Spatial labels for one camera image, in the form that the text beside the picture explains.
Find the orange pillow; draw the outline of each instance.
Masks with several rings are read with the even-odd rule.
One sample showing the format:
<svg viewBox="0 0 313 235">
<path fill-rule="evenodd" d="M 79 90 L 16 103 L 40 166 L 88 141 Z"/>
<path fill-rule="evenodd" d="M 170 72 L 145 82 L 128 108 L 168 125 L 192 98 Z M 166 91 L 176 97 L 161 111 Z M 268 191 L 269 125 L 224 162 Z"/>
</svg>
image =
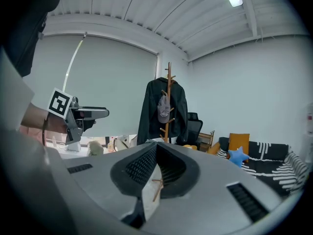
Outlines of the orange pillow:
<svg viewBox="0 0 313 235">
<path fill-rule="evenodd" d="M 238 148 L 240 148 L 240 146 L 242 146 L 244 153 L 249 155 L 249 138 L 250 134 L 230 133 L 228 149 L 231 151 L 236 151 Z"/>
</svg>

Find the roller blind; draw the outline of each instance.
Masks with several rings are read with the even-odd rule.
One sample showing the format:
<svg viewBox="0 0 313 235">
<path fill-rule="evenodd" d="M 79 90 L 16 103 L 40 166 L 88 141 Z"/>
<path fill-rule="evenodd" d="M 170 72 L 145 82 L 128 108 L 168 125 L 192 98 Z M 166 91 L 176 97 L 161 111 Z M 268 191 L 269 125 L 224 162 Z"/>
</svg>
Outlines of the roller blind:
<svg viewBox="0 0 313 235">
<path fill-rule="evenodd" d="M 82 36 L 54 36 L 39 41 L 34 60 L 36 67 L 25 78 L 28 84 L 35 83 L 31 88 L 36 93 L 33 100 L 36 105 L 46 108 L 52 89 L 62 89 L 70 60 L 81 39 Z M 72 64 L 65 92 L 78 97 L 80 106 L 106 107 L 110 115 L 97 120 L 83 136 L 136 134 L 146 86 L 154 79 L 156 65 L 157 56 L 150 52 L 126 43 L 87 36 Z"/>
</svg>

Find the cushion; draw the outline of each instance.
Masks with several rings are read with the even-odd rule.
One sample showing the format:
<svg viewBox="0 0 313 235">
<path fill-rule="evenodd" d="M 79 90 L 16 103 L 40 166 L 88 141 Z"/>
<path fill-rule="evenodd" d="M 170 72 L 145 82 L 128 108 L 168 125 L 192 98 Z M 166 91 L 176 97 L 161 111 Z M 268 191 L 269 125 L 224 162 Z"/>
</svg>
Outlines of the cushion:
<svg viewBox="0 0 313 235">
<path fill-rule="evenodd" d="M 288 155 L 287 144 L 249 142 L 249 156 L 256 159 L 283 161 Z"/>
<path fill-rule="evenodd" d="M 240 146 L 243 147 L 243 151 L 246 155 L 249 155 L 249 138 L 250 134 L 235 134 L 230 133 L 229 135 L 229 146 L 228 149 L 231 151 L 237 150 Z"/>
<path fill-rule="evenodd" d="M 221 137 L 219 138 L 220 147 L 223 151 L 228 151 L 229 138 Z"/>
<path fill-rule="evenodd" d="M 249 156 L 244 154 L 242 146 L 240 146 L 240 148 L 236 151 L 229 150 L 228 153 L 230 154 L 229 161 L 233 162 L 239 168 L 241 168 L 241 164 L 244 160 L 249 159 Z"/>
</svg>

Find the blue star pillow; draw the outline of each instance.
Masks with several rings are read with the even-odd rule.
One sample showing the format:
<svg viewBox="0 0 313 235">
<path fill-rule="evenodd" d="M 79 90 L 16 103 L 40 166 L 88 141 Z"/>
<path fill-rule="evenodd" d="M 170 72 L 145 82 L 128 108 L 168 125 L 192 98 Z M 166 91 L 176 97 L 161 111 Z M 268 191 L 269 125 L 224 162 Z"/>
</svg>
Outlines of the blue star pillow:
<svg viewBox="0 0 313 235">
<path fill-rule="evenodd" d="M 228 152 L 230 154 L 229 161 L 233 162 L 239 168 L 241 168 L 241 164 L 243 161 L 249 159 L 249 156 L 244 153 L 242 146 L 240 146 L 240 148 L 236 151 L 229 150 Z"/>
</svg>

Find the white ceiling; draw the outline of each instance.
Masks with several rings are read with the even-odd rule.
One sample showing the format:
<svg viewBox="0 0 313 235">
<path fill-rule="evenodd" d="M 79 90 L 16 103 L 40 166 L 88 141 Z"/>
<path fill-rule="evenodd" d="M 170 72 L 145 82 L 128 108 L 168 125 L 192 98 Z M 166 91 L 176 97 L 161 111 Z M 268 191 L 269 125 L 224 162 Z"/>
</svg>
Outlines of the white ceiling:
<svg viewBox="0 0 313 235">
<path fill-rule="evenodd" d="M 253 39 L 308 34 L 286 0 L 243 2 L 234 8 L 228 0 L 61 0 L 48 16 L 95 14 L 129 21 L 182 49 L 188 61 Z"/>
</svg>

